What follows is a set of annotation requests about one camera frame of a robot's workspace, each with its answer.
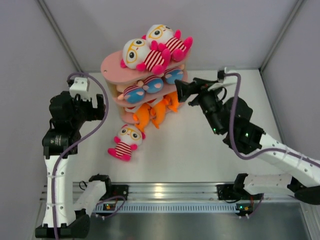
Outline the white glasses plush face up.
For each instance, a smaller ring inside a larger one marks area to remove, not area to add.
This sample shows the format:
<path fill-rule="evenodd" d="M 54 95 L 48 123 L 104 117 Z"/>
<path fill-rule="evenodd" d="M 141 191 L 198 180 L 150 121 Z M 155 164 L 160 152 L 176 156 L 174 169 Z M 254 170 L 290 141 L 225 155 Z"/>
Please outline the white glasses plush face up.
<path fill-rule="evenodd" d="M 107 153 L 116 159 L 129 162 L 132 153 L 138 149 L 145 138 L 145 133 L 135 125 L 125 124 L 113 138 L 115 147 L 108 148 Z"/>

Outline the white glasses plush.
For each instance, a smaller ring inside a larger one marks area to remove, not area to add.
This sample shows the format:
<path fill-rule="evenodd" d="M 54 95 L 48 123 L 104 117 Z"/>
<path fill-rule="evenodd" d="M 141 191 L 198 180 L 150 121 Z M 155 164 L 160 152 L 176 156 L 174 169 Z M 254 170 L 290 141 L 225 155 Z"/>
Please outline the white glasses plush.
<path fill-rule="evenodd" d="M 163 52 L 169 50 L 171 59 L 175 62 L 181 62 L 188 54 L 193 45 L 193 38 L 188 36 L 181 38 L 181 31 L 173 31 L 169 26 L 164 24 L 152 25 L 147 33 L 142 36 L 147 44 L 155 50 Z"/>

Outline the white plush face down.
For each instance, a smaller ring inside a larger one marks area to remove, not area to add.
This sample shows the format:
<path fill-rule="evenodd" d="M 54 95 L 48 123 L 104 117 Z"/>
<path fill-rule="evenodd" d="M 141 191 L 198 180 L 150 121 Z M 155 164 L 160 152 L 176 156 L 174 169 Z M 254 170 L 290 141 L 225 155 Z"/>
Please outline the white plush face down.
<path fill-rule="evenodd" d="M 159 51 L 157 48 L 150 47 L 146 40 L 135 38 L 124 45 L 120 67 L 161 75 L 170 61 L 171 53 L 168 49 Z"/>

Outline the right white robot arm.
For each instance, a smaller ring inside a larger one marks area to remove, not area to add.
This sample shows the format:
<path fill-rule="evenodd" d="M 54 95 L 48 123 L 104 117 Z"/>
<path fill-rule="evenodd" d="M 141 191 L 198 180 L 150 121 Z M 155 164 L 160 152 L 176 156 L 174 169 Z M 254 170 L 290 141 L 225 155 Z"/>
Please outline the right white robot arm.
<path fill-rule="evenodd" d="M 179 102 L 200 106 L 212 131 L 242 160 L 261 160 L 277 171 L 272 174 L 239 173 L 231 194 L 239 199 L 263 194 L 287 195 L 303 203 L 320 203 L 320 162 L 276 140 L 251 122 L 253 109 L 239 97 L 241 76 L 225 74 L 222 80 L 176 80 Z"/>

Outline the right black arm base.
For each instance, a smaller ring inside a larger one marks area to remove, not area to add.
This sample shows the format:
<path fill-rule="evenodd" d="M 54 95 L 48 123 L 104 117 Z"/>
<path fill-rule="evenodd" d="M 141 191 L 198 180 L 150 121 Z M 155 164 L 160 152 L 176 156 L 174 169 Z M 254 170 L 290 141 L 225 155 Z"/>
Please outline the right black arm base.
<path fill-rule="evenodd" d="M 244 181 L 249 175 L 239 173 L 233 183 L 222 183 L 216 186 L 218 199 L 227 203 L 236 203 L 242 200 L 260 200 L 262 194 L 250 194 L 244 187 Z"/>

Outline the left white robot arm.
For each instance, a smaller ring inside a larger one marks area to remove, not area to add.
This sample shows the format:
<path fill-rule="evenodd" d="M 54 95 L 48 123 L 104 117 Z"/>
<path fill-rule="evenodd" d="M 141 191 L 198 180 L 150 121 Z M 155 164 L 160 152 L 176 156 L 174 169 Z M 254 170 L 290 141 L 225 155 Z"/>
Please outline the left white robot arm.
<path fill-rule="evenodd" d="M 87 187 L 77 201 L 73 198 L 73 172 L 78 145 L 97 130 L 81 136 L 85 122 L 99 121 L 101 127 L 108 115 L 108 97 L 96 95 L 97 106 L 92 99 L 79 93 L 71 96 L 63 91 L 50 100 L 51 119 L 49 129 L 42 139 L 47 173 L 47 197 L 42 224 L 35 229 L 38 239 L 84 239 L 90 230 L 90 216 L 100 200 L 113 194 L 108 175 L 90 177 Z"/>

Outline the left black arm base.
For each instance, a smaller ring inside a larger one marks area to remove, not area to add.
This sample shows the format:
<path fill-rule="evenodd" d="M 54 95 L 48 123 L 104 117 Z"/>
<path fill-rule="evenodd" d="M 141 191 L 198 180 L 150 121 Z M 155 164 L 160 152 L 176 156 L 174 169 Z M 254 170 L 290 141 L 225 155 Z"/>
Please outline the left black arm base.
<path fill-rule="evenodd" d="M 102 186 L 102 194 L 100 201 L 106 200 L 115 196 L 122 196 L 127 200 L 129 193 L 129 186 L 127 184 L 114 184 L 108 175 L 93 175 L 88 180 L 89 183 L 100 184 Z"/>

